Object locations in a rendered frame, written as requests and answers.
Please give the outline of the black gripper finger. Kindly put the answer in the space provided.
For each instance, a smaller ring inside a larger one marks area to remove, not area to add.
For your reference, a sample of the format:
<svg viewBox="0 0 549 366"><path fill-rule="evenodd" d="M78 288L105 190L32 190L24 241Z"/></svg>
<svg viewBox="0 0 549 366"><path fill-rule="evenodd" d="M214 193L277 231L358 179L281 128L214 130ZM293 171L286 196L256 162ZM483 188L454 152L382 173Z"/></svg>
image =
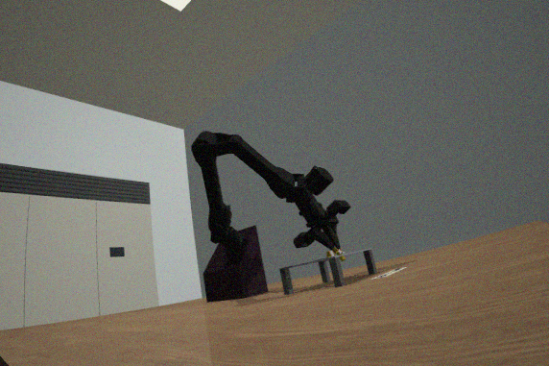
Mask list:
<svg viewBox="0 0 549 366"><path fill-rule="evenodd" d="M329 237L334 247L337 249L341 249L339 240L337 237L337 225L339 223L339 220L329 220L325 222L321 228L324 233Z"/></svg>
<svg viewBox="0 0 549 366"><path fill-rule="evenodd" d="M329 237L324 232L315 232L308 239L315 239L318 242L322 243L325 247L327 247L328 250L330 249L331 251L333 251L334 246Z"/></svg>

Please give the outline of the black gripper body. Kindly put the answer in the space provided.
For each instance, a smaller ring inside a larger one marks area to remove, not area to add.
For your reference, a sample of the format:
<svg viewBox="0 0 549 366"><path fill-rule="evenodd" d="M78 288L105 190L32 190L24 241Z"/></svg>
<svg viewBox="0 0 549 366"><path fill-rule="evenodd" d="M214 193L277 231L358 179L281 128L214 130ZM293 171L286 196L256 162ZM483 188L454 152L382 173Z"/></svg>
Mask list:
<svg viewBox="0 0 549 366"><path fill-rule="evenodd" d="M312 199L304 203L299 211L307 221L306 226L310 228L308 232L301 232L294 243L297 248L309 246L315 239L308 239L315 232L322 232L321 226L329 220L337 220L335 215L339 212L345 214L350 209L350 204L345 200L334 200L327 208L325 213L321 208L321 203Z"/></svg>

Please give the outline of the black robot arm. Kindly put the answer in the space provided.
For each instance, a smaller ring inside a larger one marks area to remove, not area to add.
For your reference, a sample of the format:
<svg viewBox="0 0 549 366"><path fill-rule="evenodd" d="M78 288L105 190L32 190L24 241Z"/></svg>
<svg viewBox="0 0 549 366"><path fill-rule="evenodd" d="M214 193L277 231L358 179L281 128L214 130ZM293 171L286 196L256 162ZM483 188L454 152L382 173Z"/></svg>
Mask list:
<svg viewBox="0 0 549 366"><path fill-rule="evenodd" d="M232 212L223 200L216 157L235 155L260 175L278 198L286 199L286 203L295 203L298 209L307 201L316 199L314 195L321 195L333 182L331 174L321 167L314 166L304 177L304 174L291 174L274 166L238 134L203 131L192 143L191 151L203 173L209 204L208 228L211 242L220 242L227 249L226 254L240 250L245 235L230 226ZM295 182L298 182L298 186L295 186Z"/></svg>

